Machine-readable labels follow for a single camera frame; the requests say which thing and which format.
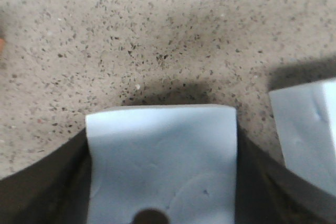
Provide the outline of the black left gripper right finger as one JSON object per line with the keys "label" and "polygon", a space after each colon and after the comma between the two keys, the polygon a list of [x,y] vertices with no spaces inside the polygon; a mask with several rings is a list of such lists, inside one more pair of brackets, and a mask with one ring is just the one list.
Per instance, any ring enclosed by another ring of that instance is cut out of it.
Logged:
{"label": "black left gripper right finger", "polygon": [[335,223],[335,196],[300,178],[237,128],[236,223]]}

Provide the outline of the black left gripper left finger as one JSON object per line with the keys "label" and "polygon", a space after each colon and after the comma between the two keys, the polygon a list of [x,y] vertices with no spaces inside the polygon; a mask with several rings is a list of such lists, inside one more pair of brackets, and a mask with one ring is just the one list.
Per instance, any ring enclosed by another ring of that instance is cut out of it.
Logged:
{"label": "black left gripper left finger", "polygon": [[86,131],[1,179],[1,223],[86,223],[91,157]]}

